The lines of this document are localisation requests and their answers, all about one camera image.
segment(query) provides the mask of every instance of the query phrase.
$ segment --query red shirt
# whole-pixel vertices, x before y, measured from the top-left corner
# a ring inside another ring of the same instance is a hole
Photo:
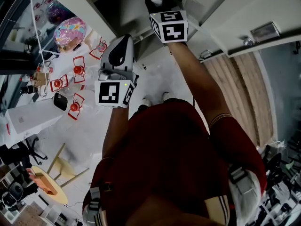
[[[108,224],[124,225],[150,194],[158,194],[183,212],[208,217],[204,200],[230,195],[228,165],[256,174],[265,189],[265,168],[246,133],[232,117],[222,117],[206,131],[187,102],[152,106],[129,121],[114,160],[96,168],[91,187],[110,182],[101,194]],[[83,207],[89,202],[89,194]]]

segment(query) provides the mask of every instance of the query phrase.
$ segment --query white floor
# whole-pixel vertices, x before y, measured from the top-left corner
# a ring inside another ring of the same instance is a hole
[[[130,102],[130,115],[137,111],[144,96],[149,95],[154,104],[161,101],[161,96],[166,91],[172,91],[177,98],[184,99],[192,104],[193,97],[188,86],[168,48],[162,48],[143,60],[147,69],[135,66],[134,72],[140,75],[137,88]],[[72,121],[66,115],[57,124],[38,134],[40,141],[39,150],[47,155],[48,160],[40,166],[47,170],[57,151],[63,143],[66,143],[62,151],[62,157],[74,166],[76,173],[86,168],[90,170],[81,178],[64,187],[68,197],[69,209],[61,206],[65,214],[74,217],[82,217],[83,199],[89,190],[94,170],[101,160],[103,140],[111,116],[111,109],[99,107],[96,110],[86,111],[80,114],[81,119]],[[54,169],[52,177],[58,174]]]

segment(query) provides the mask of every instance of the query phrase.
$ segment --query wooden floor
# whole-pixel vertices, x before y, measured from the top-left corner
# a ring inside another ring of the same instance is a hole
[[[220,56],[204,62],[221,87],[233,117],[254,142],[263,146],[273,135],[265,84],[253,53]]]

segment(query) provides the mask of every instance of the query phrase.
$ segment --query shoe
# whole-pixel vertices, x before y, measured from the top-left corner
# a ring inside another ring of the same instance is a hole
[[[152,102],[149,100],[148,97],[144,97],[144,98],[142,99],[142,105],[146,105],[146,106],[148,106],[148,107],[151,107],[151,106],[152,106]]]
[[[162,101],[165,102],[168,99],[175,98],[173,92],[164,92],[162,95]]]

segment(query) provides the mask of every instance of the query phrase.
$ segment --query gray wall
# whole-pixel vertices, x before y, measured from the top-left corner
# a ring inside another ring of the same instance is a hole
[[[301,107],[301,54],[294,55],[295,49],[294,42],[259,51],[275,100],[279,140],[288,140],[298,118],[301,121],[301,113],[296,113]]]

